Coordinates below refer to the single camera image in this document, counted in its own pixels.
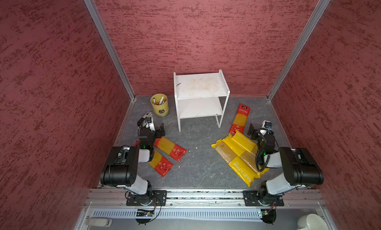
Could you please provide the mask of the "yellow pasta package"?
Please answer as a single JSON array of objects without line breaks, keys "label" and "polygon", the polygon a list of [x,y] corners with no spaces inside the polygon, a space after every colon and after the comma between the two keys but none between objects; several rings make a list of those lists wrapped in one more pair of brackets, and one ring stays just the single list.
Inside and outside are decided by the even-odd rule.
[{"label": "yellow pasta package", "polygon": [[233,135],[229,134],[226,138],[218,140],[212,144],[212,148],[220,155],[220,157],[228,164],[228,166],[250,187],[255,179],[260,178],[261,175],[256,174],[249,168],[244,161],[233,152],[231,147],[231,138]]},{"label": "yellow pasta package", "polygon": [[[235,135],[232,136],[231,144],[233,145],[233,147],[231,147],[233,152],[236,153],[256,174],[262,175],[259,171],[261,166],[259,165],[259,167],[257,167],[255,160],[258,152],[257,144],[239,131],[236,131]],[[261,172],[265,173],[268,170],[268,168],[265,168]]]}]

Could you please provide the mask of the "red spaghetti package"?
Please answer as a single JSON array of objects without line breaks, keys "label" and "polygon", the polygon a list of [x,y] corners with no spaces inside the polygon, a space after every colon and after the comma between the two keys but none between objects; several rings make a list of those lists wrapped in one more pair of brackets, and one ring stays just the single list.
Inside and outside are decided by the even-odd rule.
[{"label": "red spaghetti package", "polygon": [[243,104],[239,105],[238,111],[235,115],[232,126],[229,130],[229,133],[231,135],[235,135],[237,131],[241,133],[244,132],[244,128],[246,126],[250,110],[251,108],[246,105],[243,105]]},{"label": "red spaghetti package", "polygon": [[173,159],[178,162],[181,158],[187,153],[187,150],[172,142],[166,137],[161,137],[160,139],[156,139],[155,147],[168,154]]},{"label": "red spaghetti package", "polygon": [[150,161],[148,164],[152,168],[154,168],[162,177],[165,177],[165,175],[174,166],[170,161],[168,161],[164,156],[162,156],[156,150],[154,150],[152,161]]}]

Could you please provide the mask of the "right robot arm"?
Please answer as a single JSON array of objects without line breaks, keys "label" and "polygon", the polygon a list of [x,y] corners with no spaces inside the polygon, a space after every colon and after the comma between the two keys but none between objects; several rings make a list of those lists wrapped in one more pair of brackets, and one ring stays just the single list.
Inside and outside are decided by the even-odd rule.
[{"label": "right robot arm", "polygon": [[323,172],[308,149],[279,146],[271,128],[272,123],[264,121],[258,129],[251,124],[247,133],[250,139],[257,142],[255,164],[258,171],[282,169],[277,177],[261,183],[256,199],[263,206],[280,201],[281,196],[291,190],[322,185],[324,182]]}]

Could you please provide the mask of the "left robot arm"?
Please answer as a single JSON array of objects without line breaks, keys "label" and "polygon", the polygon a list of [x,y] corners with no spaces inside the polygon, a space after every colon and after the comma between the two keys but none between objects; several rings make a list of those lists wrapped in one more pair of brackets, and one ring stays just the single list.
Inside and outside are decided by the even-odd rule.
[{"label": "left robot arm", "polygon": [[165,136],[164,124],[158,130],[140,127],[139,140],[133,146],[113,147],[100,175],[102,185],[123,188],[132,196],[128,204],[149,206],[155,204],[152,185],[138,175],[138,164],[149,163],[161,175],[171,164],[154,149],[155,141]]}]

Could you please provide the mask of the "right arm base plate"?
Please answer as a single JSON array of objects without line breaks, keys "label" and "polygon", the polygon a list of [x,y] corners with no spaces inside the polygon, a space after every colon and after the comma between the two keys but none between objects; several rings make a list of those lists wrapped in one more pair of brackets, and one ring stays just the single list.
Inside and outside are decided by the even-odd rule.
[{"label": "right arm base plate", "polygon": [[244,190],[243,200],[245,206],[251,207],[283,207],[284,202],[281,195],[270,195],[257,190]]}]

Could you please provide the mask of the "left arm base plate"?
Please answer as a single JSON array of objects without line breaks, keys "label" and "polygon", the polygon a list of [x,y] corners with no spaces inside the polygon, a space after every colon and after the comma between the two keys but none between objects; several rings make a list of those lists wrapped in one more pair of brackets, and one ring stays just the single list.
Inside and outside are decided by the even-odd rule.
[{"label": "left arm base plate", "polygon": [[167,194],[167,190],[152,190],[145,195],[137,195],[130,192],[126,205],[135,207],[162,207],[166,205]]}]

